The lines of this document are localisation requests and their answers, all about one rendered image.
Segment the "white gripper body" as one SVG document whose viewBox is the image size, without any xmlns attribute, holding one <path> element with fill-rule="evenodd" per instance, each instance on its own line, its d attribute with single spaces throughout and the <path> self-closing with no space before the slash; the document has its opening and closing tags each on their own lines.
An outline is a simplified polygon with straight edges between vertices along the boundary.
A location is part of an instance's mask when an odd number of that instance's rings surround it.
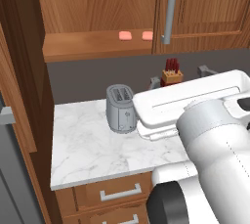
<svg viewBox="0 0 250 224">
<path fill-rule="evenodd" d="M 176 122 L 185 107 L 205 99 L 221 99 L 229 113 L 247 127 L 250 109 L 239 104 L 246 98 L 250 98 L 250 77 L 237 69 L 148 90 L 133 98 L 139 117 L 137 130 L 149 141 L 176 136 Z"/>
</svg>

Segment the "wooden base cabinet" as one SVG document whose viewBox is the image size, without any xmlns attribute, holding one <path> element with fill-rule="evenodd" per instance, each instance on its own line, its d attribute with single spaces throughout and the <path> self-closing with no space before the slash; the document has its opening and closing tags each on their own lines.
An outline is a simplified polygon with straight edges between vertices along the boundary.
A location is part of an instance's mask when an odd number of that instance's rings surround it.
<svg viewBox="0 0 250 224">
<path fill-rule="evenodd" d="M 90 218 L 102 210 L 114 209 L 122 205 L 127 205 L 131 203 L 146 203 L 146 199 L 138 200 L 134 202 L 126 202 L 118 205 L 105 206 L 105 207 L 93 207 L 81 210 L 78 206 L 75 187 L 70 187 L 67 189 L 56 190 L 56 197 L 59 203 L 62 224 L 90 224 Z"/>
</svg>

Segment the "wooden cabinet door swung open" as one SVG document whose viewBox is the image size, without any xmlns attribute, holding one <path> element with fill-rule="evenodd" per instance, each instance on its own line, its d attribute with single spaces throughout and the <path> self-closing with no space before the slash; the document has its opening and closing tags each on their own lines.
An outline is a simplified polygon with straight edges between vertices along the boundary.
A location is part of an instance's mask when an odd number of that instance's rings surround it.
<svg viewBox="0 0 250 224">
<path fill-rule="evenodd" d="M 24 107 L 11 55 L 0 23 L 0 91 L 5 104 L 12 108 L 16 121 L 15 131 L 19 142 L 29 153 L 36 152 L 36 145 Z"/>
</svg>

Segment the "grey metal fixture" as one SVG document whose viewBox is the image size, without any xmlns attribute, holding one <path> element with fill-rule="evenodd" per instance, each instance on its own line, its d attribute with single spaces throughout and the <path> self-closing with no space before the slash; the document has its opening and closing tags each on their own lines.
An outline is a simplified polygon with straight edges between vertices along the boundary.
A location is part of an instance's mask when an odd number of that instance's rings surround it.
<svg viewBox="0 0 250 224">
<path fill-rule="evenodd" d="M 205 77 L 205 76 L 210 76 L 210 75 L 217 74 L 217 72 L 214 71 L 214 70 L 212 70 L 212 69 L 210 69 L 208 66 L 203 65 L 203 66 L 199 66 L 197 68 L 197 74 L 200 77 Z"/>
<path fill-rule="evenodd" d="M 160 78 L 155 76 L 150 79 L 149 89 L 155 89 L 160 87 Z"/>
</svg>

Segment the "wooden knife block red knives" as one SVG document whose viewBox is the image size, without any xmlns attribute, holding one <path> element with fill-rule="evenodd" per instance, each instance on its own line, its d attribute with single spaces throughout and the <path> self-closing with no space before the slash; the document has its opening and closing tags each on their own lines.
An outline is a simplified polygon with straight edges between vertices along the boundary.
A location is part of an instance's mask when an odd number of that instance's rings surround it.
<svg viewBox="0 0 250 224">
<path fill-rule="evenodd" d="M 160 79 L 160 86 L 170 86 L 181 83 L 184 75 L 180 70 L 180 64 L 176 58 L 170 58 L 166 60 L 165 69 L 162 70 Z"/>
</svg>

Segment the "grey toaster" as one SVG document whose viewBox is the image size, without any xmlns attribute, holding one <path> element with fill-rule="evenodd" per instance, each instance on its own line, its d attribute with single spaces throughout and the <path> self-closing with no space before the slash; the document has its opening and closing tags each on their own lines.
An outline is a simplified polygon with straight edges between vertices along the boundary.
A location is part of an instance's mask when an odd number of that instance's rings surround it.
<svg viewBox="0 0 250 224">
<path fill-rule="evenodd" d="M 106 88 L 106 120 L 109 128 L 119 134 L 136 129 L 137 117 L 134 110 L 132 89 L 125 84 L 113 84 Z"/>
</svg>

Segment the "wooden drawer front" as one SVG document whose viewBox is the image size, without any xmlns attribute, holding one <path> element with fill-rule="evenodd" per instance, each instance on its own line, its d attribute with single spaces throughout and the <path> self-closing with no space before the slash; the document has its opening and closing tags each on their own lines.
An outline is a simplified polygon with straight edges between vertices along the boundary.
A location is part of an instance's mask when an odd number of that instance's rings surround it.
<svg viewBox="0 0 250 224">
<path fill-rule="evenodd" d="M 144 202 L 102 210 L 90 218 L 90 224 L 148 224 Z"/>
<path fill-rule="evenodd" d="M 107 202 L 101 201 L 100 191 L 105 190 L 105 193 L 109 195 L 113 193 L 133 190 L 136 183 L 139 183 L 141 185 L 142 192 L 140 194 Z M 152 184 L 150 172 L 95 182 L 87 185 L 77 186 L 74 188 L 77 203 L 81 210 L 144 200 L 148 197 L 151 189 Z"/>
</svg>

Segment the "dark wooden tall panel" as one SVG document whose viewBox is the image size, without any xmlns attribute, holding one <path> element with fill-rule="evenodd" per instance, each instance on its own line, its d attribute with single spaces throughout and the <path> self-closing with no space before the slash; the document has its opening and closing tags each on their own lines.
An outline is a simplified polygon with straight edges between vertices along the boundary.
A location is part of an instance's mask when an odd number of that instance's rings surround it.
<svg viewBox="0 0 250 224">
<path fill-rule="evenodd" d="M 37 151 L 29 153 L 19 142 L 14 124 L 17 142 L 45 224 L 63 224 L 50 188 L 54 100 L 42 53 L 45 30 L 39 0 L 0 0 L 0 23 Z"/>
</svg>

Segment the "wooden wall cabinet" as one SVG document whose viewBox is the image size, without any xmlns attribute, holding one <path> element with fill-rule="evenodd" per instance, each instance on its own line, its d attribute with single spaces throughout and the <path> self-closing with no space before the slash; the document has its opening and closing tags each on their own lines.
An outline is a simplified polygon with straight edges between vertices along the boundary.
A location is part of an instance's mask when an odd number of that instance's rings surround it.
<svg viewBox="0 0 250 224">
<path fill-rule="evenodd" d="M 155 0 L 39 0 L 47 63 L 149 54 Z M 121 41 L 120 31 L 132 39 Z"/>
</svg>

